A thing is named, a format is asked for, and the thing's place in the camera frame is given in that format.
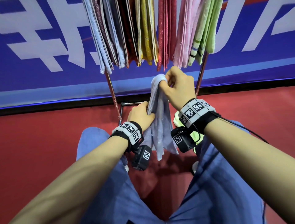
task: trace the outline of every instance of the person's left arm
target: person's left arm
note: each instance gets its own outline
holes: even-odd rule
[[[144,102],[134,107],[128,116],[128,121],[138,123],[142,131],[155,118],[154,114],[147,115],[147,105]],[[110,137],[59,175],[10,224],[79,223],[127,146],[126,139]]]

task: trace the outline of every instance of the blue jeans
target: blue jeans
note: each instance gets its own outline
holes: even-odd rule
[[[77,160],[107,140],[108,133],[90,127],[82,132]],[[261,224],[263,202],[237,174],[209,140],[196,147],[199,165],[187,193],[168,221],[158,219],[140,199],[124,168],[125,158],[117,163],[81,223],[228,223]]]

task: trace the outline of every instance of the metal rack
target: metal rack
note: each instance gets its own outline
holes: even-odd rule
[[[195,88],[196,96],[198,95],[199,90],[200,90],[201,81],[202,81],[205,66],[206,66],[206,63],[207,63],[207,58],[208,58],[208,53],[205,52],[204,53],[204,58],[203,58],[203,63],[202,63],[201,69],[200,69],[198,81],[197,81],[196,88]],[[115,92],[114,92],[114,88],[113,88],[110,76],[109,76],[109,74],[107,72],[105,72],[105,76],[106,76],[106,80],[107,80],[108,85],[109,85],[109,89],[110,89],[110,92],[111,92],[111,95],[112,95],[112,98],[113,98],[114,105],[116,107],[117,115],[118,115],[118,118],[119,118],[119,126],[120,126],[121,122],[122,122],[123,107],[124,106],[129,106],[129,105],[138,105],[138,104],[141,104],[142,102],[136,102],[136,103],[121,102],[121,109],[119,110],[116,95],[115,95]]]

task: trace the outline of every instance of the light blue stripe on banner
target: light blue stripe on banner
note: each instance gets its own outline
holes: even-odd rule
[[[244,72],[252,72],[262,69],[275,68],[295,64],[295,58],[280,59],[274,61],[258,62],[247,65],[238,65],[218,69],[205,70],[203,79],[222,77]],[[197,80],[199,71],[187,72]],[[149,89],[153,77],[126,79],[112,81],[114,90],[118,92]],[[82,98],[110,94],[107,82],[59,86],[30,90],[15,90],[0,92],[0,107],[18,106],[33,103],[42,103],[64,99]]]

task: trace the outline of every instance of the red carpet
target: red carpet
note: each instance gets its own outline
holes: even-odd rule
[[[269,143],[295,157],[295,87],[202,96],[223,117],[240,121]],[[131,108],[124,107],[127,118]],[[171,108],[171,117],[175,109]],[[76,159],[81,132],[90,126],[111,133],[118,122],[114,106],[77,108],[0,117],[0,224],[8,223],[36,194]],[[141,198],[161,219],[179,206],[196,156],[152,156],[145,172],[130,169]],[[267,209],[269,224],[284,223]]]

